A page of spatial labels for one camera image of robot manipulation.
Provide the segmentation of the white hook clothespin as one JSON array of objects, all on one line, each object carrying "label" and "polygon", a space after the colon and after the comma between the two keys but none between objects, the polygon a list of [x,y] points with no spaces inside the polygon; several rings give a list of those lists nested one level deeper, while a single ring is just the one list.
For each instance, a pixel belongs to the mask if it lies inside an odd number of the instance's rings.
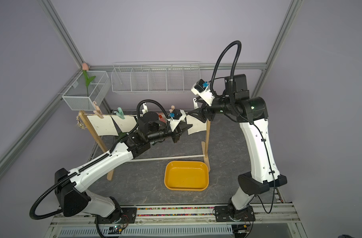
[{"label": "white hook clothespin", "polygon": [[144,114],[148,113],[148,107],[147,107],[146,103],[143,103],[142,106],[143,106],[142,114],[144,115]]},{"label": "white hook clothespin", "polygon": [[194,104],[194,109],[198,109],[198,108],[199,108],[198,102],[197,102],[197,99],[196,99],[196,98],[193,98],[193,104]]}]

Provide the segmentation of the postcard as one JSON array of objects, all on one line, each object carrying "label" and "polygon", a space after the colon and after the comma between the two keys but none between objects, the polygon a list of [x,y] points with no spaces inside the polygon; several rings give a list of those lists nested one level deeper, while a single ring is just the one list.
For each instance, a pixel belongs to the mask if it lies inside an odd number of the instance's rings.
[{"label": "postcard", "polygon": [[100,118],[97,115],[88,115],[87,119],[90,121],[98,136],[118,136],[118,132],[111,116],[104,116],[103,118]]},{"label": "postcard", "polygon": [[193,125],[188,129],[188,135],[207,130],[207,122],[203,123],[195,117],[189,115],[186,117],[186,121],[188,125]]},{"label": "postcard", "polygon": [[124,116],[124,119],[117,115],[111,115],[111,117],[121,132],[129,132],[136,126],[136,120],[134,116]]},{"label": "postcard", "polygon": [[164,113],[159,114],[159,119],[164,123],[170,123],[173,121],[173,119],[170,117],[169,114],[164,114]]}]

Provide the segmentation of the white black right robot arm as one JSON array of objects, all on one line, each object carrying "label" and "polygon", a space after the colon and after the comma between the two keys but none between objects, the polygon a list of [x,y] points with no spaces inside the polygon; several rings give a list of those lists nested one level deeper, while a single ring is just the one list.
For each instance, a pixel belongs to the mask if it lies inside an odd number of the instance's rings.
[{"label": "white black right robot arm", "polygon": [[287,183],[286,176],[278,170],[274,161],[268,135],[268,112],[261,97],[251,98],[247,88],[246,75],[227,76],[222,97],[214,96],[211,83],[199,80],[191,91],[196,95],[195,109],[189,115],[202,121],[212,121],[216,114],[223,114],[238,123],[245,136],[250,157],[251,171],[238,176],[239,188],[230,198],[227,207],[220,212],[217,220],[254,221],[250,205],[253,198],[270,189]]}]

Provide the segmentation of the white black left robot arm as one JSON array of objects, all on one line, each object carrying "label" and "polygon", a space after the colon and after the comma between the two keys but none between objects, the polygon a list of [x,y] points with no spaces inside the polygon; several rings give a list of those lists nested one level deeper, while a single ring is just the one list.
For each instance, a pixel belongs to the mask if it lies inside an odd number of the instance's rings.
[{"label": "white black left robot arm", "polygon": [[147,112],[138,116],[134,128],[118,139],[109,151],[70,171],[58,170],[54,191],[60,212],[66,217],[87,213],[105,218],[110,223],[119,221],[124,213],[116,199],[97,195],[88,188],[109,171],[149,150],[152,144],[166,138],[177,142],[183,132],[192,127],[186,122],[186,117],[185,111],[175,109],[163,123],[157,113]]}]

